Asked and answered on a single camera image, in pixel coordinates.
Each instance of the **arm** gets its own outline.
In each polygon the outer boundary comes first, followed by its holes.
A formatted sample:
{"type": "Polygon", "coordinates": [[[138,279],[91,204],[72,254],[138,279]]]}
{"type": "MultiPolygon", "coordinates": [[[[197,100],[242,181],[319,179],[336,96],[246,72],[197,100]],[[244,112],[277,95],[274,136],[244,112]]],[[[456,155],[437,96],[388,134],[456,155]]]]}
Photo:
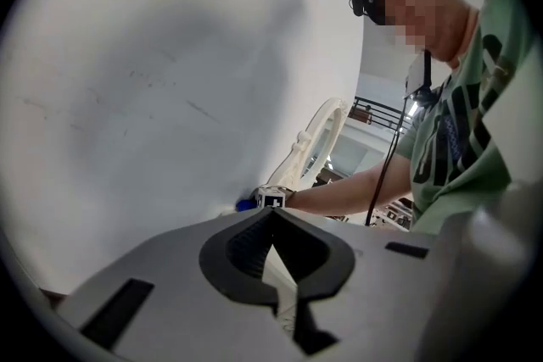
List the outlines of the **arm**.
{"type": "MultiPolygon", "coordinates": [[[[344,215],[369,208],[383,163],[326,186],[296,192],[287,200],[287,207],[321,215],[344,215]]],[[[410,160],[395,153],[381,186],[377,205],[390,203],[411,191],[410,160]]]]}

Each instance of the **black cable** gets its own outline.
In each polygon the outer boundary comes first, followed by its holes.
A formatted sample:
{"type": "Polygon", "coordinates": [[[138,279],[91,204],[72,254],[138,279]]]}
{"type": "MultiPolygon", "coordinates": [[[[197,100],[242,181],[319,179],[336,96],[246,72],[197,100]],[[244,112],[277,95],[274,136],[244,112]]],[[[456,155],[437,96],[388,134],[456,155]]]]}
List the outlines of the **black cable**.
{"type": "Polygon", "coordinates": [[[381,186],[383,185],[384,176],[387,172],[387,169],[389,168],[390,160],[392,160],[392,156],[395,153],[396,145],[398,145],[398,140],[400,138],[400,129],[401,124],[404,121],[404,116],[406,115],[406,105],[407,105],[407,99],[404,99],[404,108],[401,110],[400,120],[398,121],[398,125],[396,126],[396,130],[394,132],[394,136],[392,137],[392,141],[390,142],[389,151],[387,152],[387,156],[384,159],[383,168],[381,169],[381,175],[379,176],[377,186],[375,187],[375,193],[373,194],[372,201],[370,202],[370,207],[367,210],[367,216],[366,216],[366,226],[370,226],[370,220],[372,218],[373,208],[375,207],[375,204],[377,202],[379,192],[381,191],[381,186]]]}

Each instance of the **black rectangular slot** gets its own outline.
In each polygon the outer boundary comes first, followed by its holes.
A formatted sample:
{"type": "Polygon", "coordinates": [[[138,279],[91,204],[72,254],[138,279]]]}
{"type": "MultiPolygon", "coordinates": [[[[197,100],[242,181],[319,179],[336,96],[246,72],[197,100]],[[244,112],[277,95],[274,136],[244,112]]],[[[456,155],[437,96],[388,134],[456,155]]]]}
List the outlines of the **black rectangular slot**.
{"type": "Polygon", "coordinates": [[[110,350],[153,288],[149,282],[129,279],[81,328],[81,334],[110,350]]]}
{"type": "Polygon", "coordinates": [[[428,249],[426,248],[419,248],[418,246],[398,242],[389,242],[384,248],[392,252],[403,253],[404,255],[420,259],[425,259],[426,255],[428,255],[428,249]]]}

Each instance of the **scratch mark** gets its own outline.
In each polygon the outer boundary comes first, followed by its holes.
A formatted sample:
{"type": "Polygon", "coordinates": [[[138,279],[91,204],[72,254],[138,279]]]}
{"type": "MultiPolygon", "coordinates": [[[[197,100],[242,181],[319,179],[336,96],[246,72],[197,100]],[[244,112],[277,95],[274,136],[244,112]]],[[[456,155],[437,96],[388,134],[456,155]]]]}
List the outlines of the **scratch mark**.
{"type": "Polygon", "coordinates": [[[100,104],[102,102],[102,96],[100,96],[99,93],[96,92],[96,90],[92,89],[91,87],[88,87],[87,90],[94,96],[96,99],[96,104],[100,104]]]}
{"type": "Polygon", "coordinates": [[[35,101],[30,100],[29,98],[23,98],[23,103],[28,104],[29,106],[34,106],[35,108],[39,108],[43,111],[46,110],[46,107],[43,104],[36,103],[35,101]]]}
{"type": "Polygon", "coordinates": [[[221,123],[217,118],[215,118],[214,116],[208,114],[205,110],[203,110],[202,108],[200,108],[199,106],[197,106],[196,104],[194,104],[192,101],[189,101],[189,100],[185,100],[187,102],[187,104],[193,108],[194,110],[198,110],[202,115],[204,116],[207,116],[210,120],[213,120],[217,123],[221,123]]]}
{"type": "Polygon", "coordinates": [[[166,52],[166,50],[159,49],[159,53],[162,54],[170,62],[176,62],[177,61],[176,57],[173,54],[166,52]]]}

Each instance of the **t-shirt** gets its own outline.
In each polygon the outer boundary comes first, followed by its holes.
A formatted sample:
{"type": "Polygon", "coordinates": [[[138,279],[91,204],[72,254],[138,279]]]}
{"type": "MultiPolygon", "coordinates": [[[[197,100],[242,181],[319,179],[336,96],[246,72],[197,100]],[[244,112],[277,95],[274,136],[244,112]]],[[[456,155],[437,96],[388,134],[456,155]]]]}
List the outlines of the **t-shirt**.
{"type": "Polygon", "coordinates": [[[446,218],[496,199],[510,182],[482,119],[535,40],[520,0],[484,0],[460,65],[419,109],[396,152],[411,161],[414,231],[437,233],[446,218]]]}

